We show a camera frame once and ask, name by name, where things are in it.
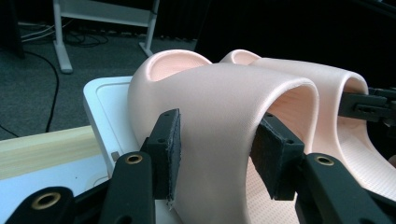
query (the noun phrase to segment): metal frame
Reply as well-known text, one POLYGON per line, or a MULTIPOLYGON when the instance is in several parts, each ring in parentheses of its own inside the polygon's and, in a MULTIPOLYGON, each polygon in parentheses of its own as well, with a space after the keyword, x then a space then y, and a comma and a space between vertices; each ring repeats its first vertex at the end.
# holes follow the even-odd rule
POLYGON ((152 10, 144 10, 89 0, 53 0, 56 33, 53 43, 61 71, 65 74, 73 73, 73 67, 64 46, 62 17, 148 27, 146 40, 139 43, 139 46, 149 57, 152 55, 150 48, 159 5, 160 0, 154 0, 152 10))

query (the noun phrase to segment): brass grommet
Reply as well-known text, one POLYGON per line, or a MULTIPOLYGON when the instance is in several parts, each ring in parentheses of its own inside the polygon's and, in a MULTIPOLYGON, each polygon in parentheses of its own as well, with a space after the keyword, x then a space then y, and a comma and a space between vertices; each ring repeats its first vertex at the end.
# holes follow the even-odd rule
POLYGON ((61 194, 58 192, 45 193, 35 198, 32 203, 32 208, 35 210, 46 209, 56 204, 60 199, 61 194))
POLYGON ((143 157, 140 155, 131 155, 125 159, 125 162, 128 164, 137 164, 143 160, 143 157))
POLYGON ((315 157, 315 161, 317 161, 318 163, 320 163, 322 165, 328 165, 328 166, 334 165, 334 161, 332 161, 331 159, 329 159, 327 157, 323 157, 323 156, 315 157))

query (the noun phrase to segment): clamp jaw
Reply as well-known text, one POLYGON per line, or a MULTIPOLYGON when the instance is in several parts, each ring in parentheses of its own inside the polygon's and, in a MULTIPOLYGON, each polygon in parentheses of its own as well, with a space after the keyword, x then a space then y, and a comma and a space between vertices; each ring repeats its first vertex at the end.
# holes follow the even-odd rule
POLYGON ((353 119, 383 122, 389 137, 396 137, 396 89, 369 89, 369 94, 344 92, 338 115, 353 119))

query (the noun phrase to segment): wire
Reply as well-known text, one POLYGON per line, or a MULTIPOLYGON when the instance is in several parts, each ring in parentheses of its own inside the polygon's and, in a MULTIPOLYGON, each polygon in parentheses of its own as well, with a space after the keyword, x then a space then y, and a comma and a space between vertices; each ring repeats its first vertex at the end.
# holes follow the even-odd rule
POLYGON ((87 35, 87 34, 72 34, 70 33, 66 33, 65 39, 64 39, 64 43, 70 45, 70 46, 74 46, 74 47, 80 47, 80 48, 93 48, 102 44, 105 44, 108 42, 108 38, 105 37, 104 35, 97 35, 100 36, 101 38, 104 39, 104 41, 101 41, 100 39, 96 38, 94 35, 87 35), (70 38, 68 38, 69 36, 72 36, 73 38, 75 38, 77 41, 72 41, 70 40, 70 38), (89 43, 85 43, 87 41, 87 37, 92 39, 93 42, 89 42, 89 43))
POLYGON ((55 25, 51 25, 49 28, 47 28, 47 29, 45 29, 45 30, 42 30, 42 31, 39 31, 39 32, 36 32, 36 33, 32 33, 32 34, 29 34, 29 35, 23 35, 23 36, 21 36, 21 38, 26 38, 26 37, 29 37, 29 36, 32 36, 32 35, 39 35, 39 34, 42 34, 42 33, 44 33, 44 32, 47 32, 48 30, 52 29, 54 26, 55 26, 55 25))
POLYGON ((15 137, 19 137, 17 134, 15 134, 14 132, 10 131, 9 129, 3 127, 1 124, 0 124, 0 128, 3 129, 4 131, 14 135, 15 137))
MULTIPOLYGON (((66 25, 70 24, 70 22, 72 22, 73 20, 74 20, 74 19, 68 21, 65 25, 62 26, 62 28, 64 28, 66 25)), ((22 36, 21 38, 29 37, 29 36, 32 36, 32 35, 39 35, 39 34, 42 34, 42 33, 44 33, 44 32, 47 32, 49 29, 52 29, 54 26, 55 26, 55 25, 51 25, 51 27, 49 27, 49 28, 47 28, 47 29, 45 29, 45 30, 43 30, 43 31, 40 31, 40 32, 37 32, 37 33, 34 33, 34 34, 24 35, 24 36, 22 36)), ((24 42, 27 42, 27 41, 37 40, 37 39, 43 38, 43 37, 45 37, 45 36, 52 35, 52 34, 54 34, 54 33, 55 33, 55 31, 51 31, 51 32, 49 32, 49 33, 47 33, 47 34, 44 34, 44 35, 35 36, 35 37, 29 38, 29 39, 23 39, 21 42, 24 43, 24 42)))
POLYGON ((53 73, 55 74, 55 77, 56 77, 55 93, 53 94, 52 106, 50 109, 49 120, 47 121, 47 127, 46 127, 46 133, 48 133, 50 131, 50 125, 52 123, 53 113, 55 111, 56 100, 57 100, 58 92, 59 92, 59 75, 58 75, 58 72, 56 71, 55 66, 48 59, 46 59, 43 56, 38 55, 36 53, 30 52, 30 51, 25 51, 25 53, 35 55, 36 57, 46 61, 49 64, 49 66, 52 68, 53 73))

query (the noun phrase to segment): stand leg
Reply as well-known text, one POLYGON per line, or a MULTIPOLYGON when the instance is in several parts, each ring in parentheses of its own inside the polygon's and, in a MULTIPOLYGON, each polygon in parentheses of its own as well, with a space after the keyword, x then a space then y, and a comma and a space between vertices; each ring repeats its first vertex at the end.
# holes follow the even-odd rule
POLYGON ((55 19, 55 34, 56 39, 53 41, 56 55, 58 56, 58 62, 61 66, 62 73, 71 74, 73 73, 72 64, 70 63, 69 56, 67 55, 66 48, 64 46, 63 34, 62 34, 62 18, 61 18, 61 6, 59 0, 53 0, 53 13, 55 19))
POLYGON ((150 14, 150 19, 148 22, 148 33, 146 35, 146 41, 144 43, 143 42, 139 43, 140 48, 142 48, 142 50, 145 51, 148 57, 152 55, 152 51, 150 48, 151 48, 152 37, 154 36, 154 28, 155 28, 155 22, 157 21, 157 13, 158 13, 159 5, 160 5, 160 0, 155 0, 150 14))

